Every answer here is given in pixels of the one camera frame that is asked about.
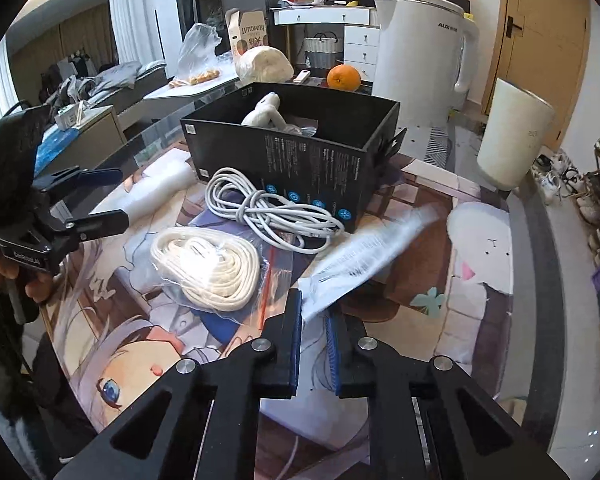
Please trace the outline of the person left hand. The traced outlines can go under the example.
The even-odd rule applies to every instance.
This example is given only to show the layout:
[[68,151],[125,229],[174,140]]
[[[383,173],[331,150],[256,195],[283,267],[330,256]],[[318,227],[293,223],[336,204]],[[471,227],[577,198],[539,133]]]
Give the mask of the person left hand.
[[29,269],[20,270],[15,261],[5,258],[0,254],[0,289],[7,280],[15,280],[20,274],[28,279],[24,290],[29,298],[37,304],[44,304],[53,295],[55,290],[54,278],[50,274],[33,272]]

